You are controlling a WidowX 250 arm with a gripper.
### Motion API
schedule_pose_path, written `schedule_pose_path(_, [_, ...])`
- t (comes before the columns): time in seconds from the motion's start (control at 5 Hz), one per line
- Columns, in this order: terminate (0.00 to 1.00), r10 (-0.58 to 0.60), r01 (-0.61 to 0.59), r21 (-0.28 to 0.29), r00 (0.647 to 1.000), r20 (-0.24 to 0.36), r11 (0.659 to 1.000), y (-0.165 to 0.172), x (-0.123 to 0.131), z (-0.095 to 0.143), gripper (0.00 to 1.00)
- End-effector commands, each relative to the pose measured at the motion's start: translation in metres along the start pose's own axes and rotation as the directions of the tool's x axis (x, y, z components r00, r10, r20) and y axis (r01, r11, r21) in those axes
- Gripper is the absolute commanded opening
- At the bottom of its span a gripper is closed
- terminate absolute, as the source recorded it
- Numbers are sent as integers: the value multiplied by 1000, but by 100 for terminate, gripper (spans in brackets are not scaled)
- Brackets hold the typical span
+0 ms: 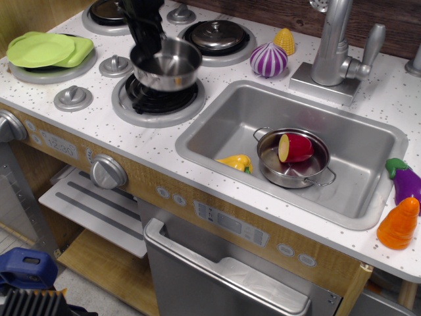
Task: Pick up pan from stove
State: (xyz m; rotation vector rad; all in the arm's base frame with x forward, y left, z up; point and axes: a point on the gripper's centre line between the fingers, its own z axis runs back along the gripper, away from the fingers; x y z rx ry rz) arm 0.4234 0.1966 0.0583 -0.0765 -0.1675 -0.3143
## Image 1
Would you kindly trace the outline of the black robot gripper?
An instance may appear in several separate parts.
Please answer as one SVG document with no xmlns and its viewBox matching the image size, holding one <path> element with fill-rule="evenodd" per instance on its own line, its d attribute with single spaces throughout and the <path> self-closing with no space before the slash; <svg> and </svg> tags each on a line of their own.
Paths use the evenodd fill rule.
<svg viewBox="0 0 421 316">
<path fill-rule="evenodd" d="M 164 1 L 122 0 L 120 8 L 135 40 L 133 60 L 150 59 L 162 49 L 165 33 L 162 29 L 160 9 Z"/>
</svg>

